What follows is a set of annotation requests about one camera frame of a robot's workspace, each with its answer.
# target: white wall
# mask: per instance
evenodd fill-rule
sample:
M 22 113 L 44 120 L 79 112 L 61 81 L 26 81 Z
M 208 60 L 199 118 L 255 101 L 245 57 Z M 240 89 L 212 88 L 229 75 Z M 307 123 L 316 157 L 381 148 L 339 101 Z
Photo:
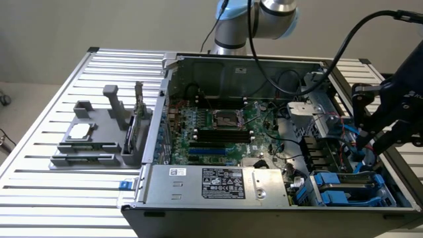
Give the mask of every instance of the white wall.
M 380 9 L 423 12 L 421 0 L 297 0 L 292 36 L 256 40 L 260 54 L 332 57 L 356 22 Z M 216 0 L 0 0 L 0 81 L 62 83 L 89 46 L 197 51 Z M 360 30 L 345 57 L 393 72 L 421 40 L 388 18 Z

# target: metal grate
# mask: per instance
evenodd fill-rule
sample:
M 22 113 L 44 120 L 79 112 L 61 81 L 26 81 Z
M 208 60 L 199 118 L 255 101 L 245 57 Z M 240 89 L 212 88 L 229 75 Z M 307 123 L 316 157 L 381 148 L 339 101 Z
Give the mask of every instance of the metal grate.
M 0 167 L 0 237 L 135 238 L 136 234 L 116 208 L 119 182 L 139 176 L 137 170 L 48 170 L 73 118 L 73 104 L 89 100 L 95 108 L 109 108 L 101 90 L 105 84 L 120 88 L 125 107 L 135 104 L 133 86 L 143 82 L 147 106 L 153 109 L 159 94 L 163 53 L 100 49 L 88 53 L 53 97 L 8 160 Z M 379 83 L 371 66 L 343 60 L 339 69 L 349 83 Z M 369 105 L 373 111 L 377 101 Z M 416 175 L 423 179 L 423 149 L 399 148 Z M 379 238 L 421 237 L 423 227 L 411 233 L 396 230 Z

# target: gray 3d-printed holder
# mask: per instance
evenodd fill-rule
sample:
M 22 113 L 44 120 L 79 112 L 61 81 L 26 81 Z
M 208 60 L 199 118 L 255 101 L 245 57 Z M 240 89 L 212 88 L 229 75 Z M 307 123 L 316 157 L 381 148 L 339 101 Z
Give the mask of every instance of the gray 3d-printed holder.
M 125 110 L 117 90 L 116 85 L 105 85 L 103 89 L 112 109 L 95 109 L 89 101 L 77 101 L 76 117 L 57 145 L 58 153 L 50 157 L 52 170 L 137 169 L 141 166 L 151 110 L 145 109 L 141 97 L 137 98 L 141 108 L 135 106 L 133 110 Z

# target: connector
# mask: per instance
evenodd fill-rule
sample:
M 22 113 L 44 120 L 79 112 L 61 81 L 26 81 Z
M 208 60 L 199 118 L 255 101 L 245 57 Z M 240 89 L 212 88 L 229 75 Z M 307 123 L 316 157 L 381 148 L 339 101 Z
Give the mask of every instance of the connector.
M 423 24 L 423 14 L 412 11 L 397 10 L 393 19 L 409 23 Z

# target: motherboard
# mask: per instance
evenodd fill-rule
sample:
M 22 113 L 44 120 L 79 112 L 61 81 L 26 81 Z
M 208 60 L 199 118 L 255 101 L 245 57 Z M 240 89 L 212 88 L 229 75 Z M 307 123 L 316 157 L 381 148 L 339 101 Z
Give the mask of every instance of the motherboard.
M 281 152 L 276 106 L 264 101 L 213 99 L 171 102 L 171 164 L 241 166 Z

